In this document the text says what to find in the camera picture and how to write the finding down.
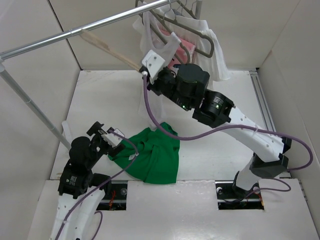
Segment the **green t shirt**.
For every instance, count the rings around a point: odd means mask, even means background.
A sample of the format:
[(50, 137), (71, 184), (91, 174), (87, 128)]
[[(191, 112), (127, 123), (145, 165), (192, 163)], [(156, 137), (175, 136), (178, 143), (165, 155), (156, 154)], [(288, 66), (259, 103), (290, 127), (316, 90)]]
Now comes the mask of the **green t shirt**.
[(180, 140), (161, 130), (145, 128), (129, 138), (138, 150), (138, 156), (126, 172), (147, 184), (169, 185), (177, 181)]

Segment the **wooden hanger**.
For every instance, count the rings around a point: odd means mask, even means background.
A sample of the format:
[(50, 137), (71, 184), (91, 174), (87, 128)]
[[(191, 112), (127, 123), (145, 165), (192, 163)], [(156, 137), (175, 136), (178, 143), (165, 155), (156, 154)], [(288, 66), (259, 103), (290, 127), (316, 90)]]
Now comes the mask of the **wooden hanger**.
[(114, 58), (120, 60), (121, 62), (131, 67), (133, 70), (139, 72), (141, 67), (137, 63), (133, 62), (128, 57), (118, 53), (117, 51), (111, 49), (108, 46), (108, 44), (102, 39), (100, 39), (97, 35), (89, 31), (83, 30), (80, 34), (80, 37), (92, 46), (95, 46), (96, 48), (108, 53), (109, 55), (113, 56)]

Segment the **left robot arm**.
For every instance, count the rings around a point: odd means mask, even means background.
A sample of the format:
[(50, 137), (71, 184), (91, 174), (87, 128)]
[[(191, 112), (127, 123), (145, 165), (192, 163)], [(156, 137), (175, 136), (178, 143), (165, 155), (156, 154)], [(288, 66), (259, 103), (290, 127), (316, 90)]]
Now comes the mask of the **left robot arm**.
[(83, 240), (95, 211), (112, 191), (108, 175), (93, 173), (92, 169), (103, 156), (114, 157), (124, 150), (125, 136), (117, 128), (103, 129), (95, 122), (86, 136), (72, 140), (69, 159), (58, 185), (58, 205), (51, 240)]

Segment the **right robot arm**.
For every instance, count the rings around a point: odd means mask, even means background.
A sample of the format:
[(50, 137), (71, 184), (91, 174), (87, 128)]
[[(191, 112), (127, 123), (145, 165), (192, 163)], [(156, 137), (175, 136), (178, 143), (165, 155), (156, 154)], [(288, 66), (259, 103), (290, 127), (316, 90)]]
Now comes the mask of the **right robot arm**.
[(236, 173), (231, 184), (232, 193), (243, 198), (257, 187), (260, 179), (277, 177), (288, 169), (285, 152), (291, 148), (292, 140), (261, 129), (231, 99), (208, 89), (209, 78), (208, 72), (192, 63), (182, 64), (177, 73), (164, 67), (155, 79), (145, 76), (143, 94), (152, 91), (185, 111), (193, 110), (193, 119), (252, 150), (248, 164)]

